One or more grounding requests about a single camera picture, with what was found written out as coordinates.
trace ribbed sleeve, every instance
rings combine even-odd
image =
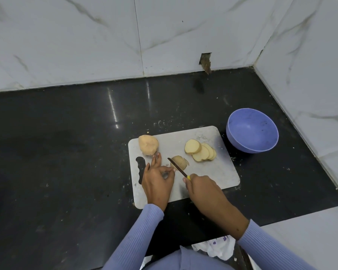
[[[252,220],[238,243],[262,270],[315,270]]]
[[[144,206],[139,218],[111,255],[103,270],[138,270],[163,211],[154,204]]]

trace knife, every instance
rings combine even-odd
[[[187,177],[189,180],[190,180],[190,176],[189,175],[186,175],[185,172],[183,172],[183,170],[171,159],[168,157],[168,160],[170,161],[170,163],[173,164],[173,166],[182,173],[182,175],[184,175],[184,177]]]

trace cutting board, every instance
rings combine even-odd
[[[170,132],[167,134],[155,135],[159,141],[158,152],[162,156],[162,165],[169,166],[168,157],[180,155],[188,160],[189,166],[184,170],[188,175],[196,173],[198,175],[207,175],[214,180],[221,189],[237,186],[240,183],[239,175],[235,170],[234,164],[224,145],[222,137],[214,126],[190,129],[179,132]],[[196,139],[200,143],[208,143],[217,151],[217,157],[212,161],[196,162],[191,155],[184,151],[185,143],[189,139]],[[146,163],[151,163],[152,156],[144,155],[139,148],[138,139],[132,139],[128,143],[131,182],[133,184],[133,194],[135,206],[139,209],[147,204],[147,198],[143,187],[139,183],[139,173],[137,157],[143,157]],[[173,189],[169,202],[188,198],[189,194],[183,182],[183,175],[177,171],[175,174]]]

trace purple bowl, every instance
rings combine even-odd
[[[277,126],[266,114],[251,108],[234,111],[227,123],[230,143],[245,153],[261,153],[274,148],[279,139]]]

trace peeled potato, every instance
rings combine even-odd
[[[197,162],[203,161],[203,160],[207,160],[209,157],[209,150],[202,146],[200,152],[193,154],[193,159]]]
[[[216,158],[217,152],[216,152],[216,150],[214,150],[214,149],[213,149],[213,151],[214,151],[213,157],[212,157],[212,158],[208,158],[208,160],[214,160],[214,158]]]
[[[209,146],[207,143],[202,143],[201,145],[204,146],[204,147],[206,147],[208,149],[208,151],[209,151],[209,157],[208,157],[208,159],[211,159],[213,157],[213,155],[214,155],[213,148],[211,146]]]
[[[139,136],[138,141],[140,150],[146,155],[155,154],[159,147],[158,140],[151,135],[141,135]]]
[[[195,139],[190,139],[185,143],[184,150],[187,154],[198,153],[201,150],[201,144]]]
[[[174,156],[171,158],[182,170],[185,170],[187,166],[189,166],[189,162],[187,159],[181,157],[180,155]]]

